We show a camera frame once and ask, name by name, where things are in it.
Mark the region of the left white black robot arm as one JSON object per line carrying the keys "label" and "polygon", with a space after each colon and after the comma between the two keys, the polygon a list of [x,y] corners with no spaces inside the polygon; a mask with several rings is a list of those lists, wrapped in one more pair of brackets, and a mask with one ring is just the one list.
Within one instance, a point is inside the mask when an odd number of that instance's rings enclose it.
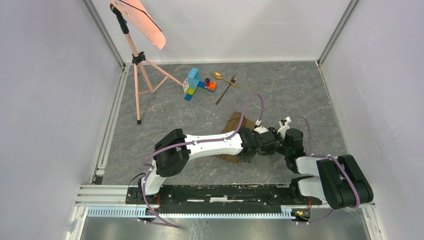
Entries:
{"label": "left white black robot arm", "polygon": [[257,154],[267,156],[276,151],[274,132],[262,126],[255,129],[241,127],[214,135],[184,134],[182,129],[174,129],[155,145],[137,196],[145,204],[153,203],[164,181],[180,174],[186,164],[194,159],[231,155],[251,162]]}

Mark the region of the brown cloth napkin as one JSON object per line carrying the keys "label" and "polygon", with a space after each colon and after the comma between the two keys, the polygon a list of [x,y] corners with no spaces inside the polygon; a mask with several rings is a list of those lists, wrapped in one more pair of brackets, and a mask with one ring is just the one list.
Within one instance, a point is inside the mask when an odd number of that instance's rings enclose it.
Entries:
{"label": "brown cloth napkin", "polygon": [[[240,123],[241,116],[242,116],[242,113],[240,111],[235,111],[230,116],[229,120],[227,121],[222,133],[235,131]],[[251,119],[248,119],[244,116],[241,122],[241,127],[246,127],[248,129],[253,130],[255,123],[256,123],[255,121],[252,121]],[[218,155],[215,155],[215,157],[230,163],[239,163],[242,161],[242,159],[236,155],[218,154]]]}

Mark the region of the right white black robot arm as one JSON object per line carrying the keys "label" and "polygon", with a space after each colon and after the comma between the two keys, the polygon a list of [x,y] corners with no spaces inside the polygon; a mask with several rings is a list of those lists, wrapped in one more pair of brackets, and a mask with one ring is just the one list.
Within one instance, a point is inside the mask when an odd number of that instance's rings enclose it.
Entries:
{"label": "right white black robot arm", "polygon": [[289,128],[276,134],[276,150],[289,170],[304,178],[293,180],[289,199],[302,204],[309,197],[325,201],[334,210],[357,208],[374,200],[374,192],[351,154],[307,155],[302,131]]}

